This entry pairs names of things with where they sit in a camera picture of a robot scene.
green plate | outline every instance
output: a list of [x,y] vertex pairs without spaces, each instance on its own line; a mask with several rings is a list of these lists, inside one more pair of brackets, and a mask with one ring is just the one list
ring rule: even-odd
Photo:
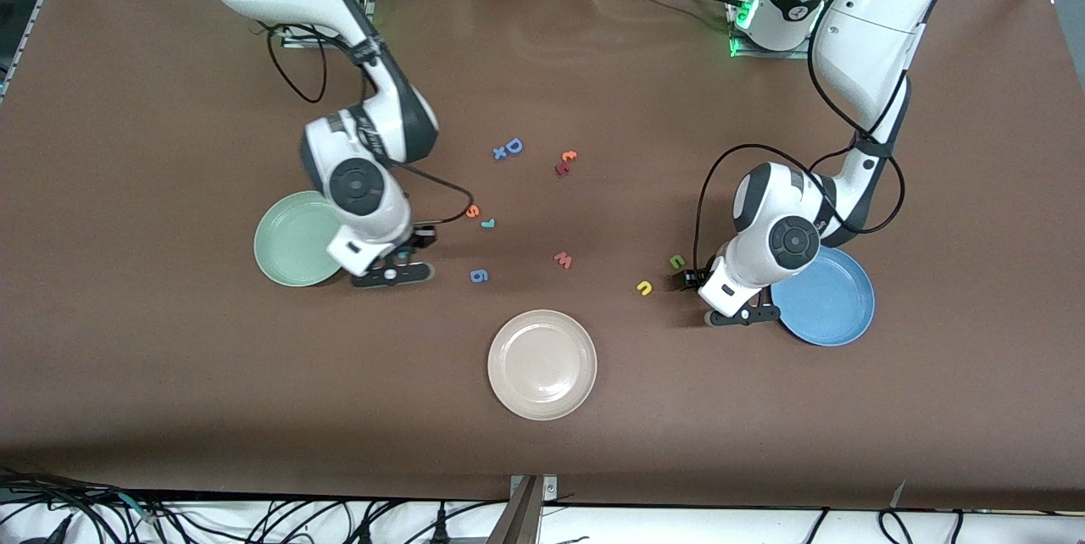
[[340,269],[328,255],[328,243],[339,227],[335,210],[321,193],[291,194],[272,205],[256,227],[256,264],[276,283],[293,288],[319,283]]

robotic arm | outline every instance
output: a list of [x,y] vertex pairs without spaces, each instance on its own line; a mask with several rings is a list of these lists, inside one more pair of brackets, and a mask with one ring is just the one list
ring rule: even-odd
[[[698,293],[733,316],[761,289],[794,277],[860,228],[908,107],[903,72],[935,0],[832,0],[817,26],[813,63],[825,81],[858,112],[855,148],[835,176],[818,174],[828,199],[805,173],[763,163],[742,178],[732,217],[738,236],[716,254]],[[770,50],[788,50],[810,31],[821,0],[761,0],[746,35]],[[838,216],[845,220],[846,227]]]
[[393,252],[424,246],[411,224],[410,205],[388,173],[395,163],[429,155],[437,138],[437,119],[410,85],[384,40],[356,0],[222,0],[241,15],[272,24],[326,27],[339,34],[342,50],[376,87],[376,94],[306,125],[302,162],[314,188],[336,208],[341,227],[328,246],[356,286],[421,281],[425,270],[399,277],[373,265]]

brown table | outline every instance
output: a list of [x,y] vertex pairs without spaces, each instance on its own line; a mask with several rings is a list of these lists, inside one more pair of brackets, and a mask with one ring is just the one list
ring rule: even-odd
[[[357,100],[355,71],[331,59],[307,105],[217,0],[47,0],[0,107],[0,459],[128,486],[497,497],[553,472],[584,502],[875,507],[906,479],[910,506],[1082,507],[1085,98],[1048,0],[939,4],[907,203],[846,245],[876,319],[840,349],[709,329],[663,291],[718,152],[846,142],[802,63],[729,58],[703,0],[380,0],[378,25],[441,118],[422,166],[497,226],[443,228],[426,284],[290,289],[253,230],[307,188],[302,126]],[[315,51],[281,56],[318,86]],[[761,160],[718,175],[705,250]],[[460,206],[404,185],[419,216]],[[512,416],[485,370],[540,307],[599,354],[553,422]]]

plate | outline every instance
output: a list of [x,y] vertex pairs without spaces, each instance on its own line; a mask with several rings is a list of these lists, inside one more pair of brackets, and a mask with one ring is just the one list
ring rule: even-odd
[[319,283],[340,269],[328,255],[328,243],[339,227],[334,207],[321,193],[291,194],[271,205],[256,227],[256,264],[276,283],[294,288]]
[[780,321],[808,343],[845,345],[858,339],[875,318],[875,288],[855,258],[821,248],[805,270],[773,284]]
[[489,347],[489,384],[509,410],[549,421],[573,413],[596,384],[596,346],[575,319],[528,311],[510,319]]

white plate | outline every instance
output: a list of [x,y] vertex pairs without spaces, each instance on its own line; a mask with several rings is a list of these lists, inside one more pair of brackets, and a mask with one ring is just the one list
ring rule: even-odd
[[535,421],[576,410],[596,384],[596,346],[575,319],[528,311],[501,327],[489,347],[489,384],[509,410]]

